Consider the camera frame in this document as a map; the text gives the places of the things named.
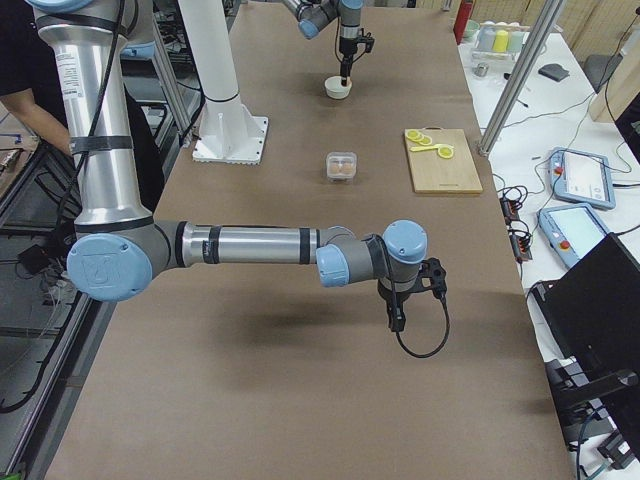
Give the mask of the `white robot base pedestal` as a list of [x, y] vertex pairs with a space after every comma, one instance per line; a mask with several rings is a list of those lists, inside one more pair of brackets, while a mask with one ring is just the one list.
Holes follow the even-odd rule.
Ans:
[[179, 9], [205, 100], [193, 159], [259, 164], [269, 120], [241, 100], [223, 3], [187, 0]]

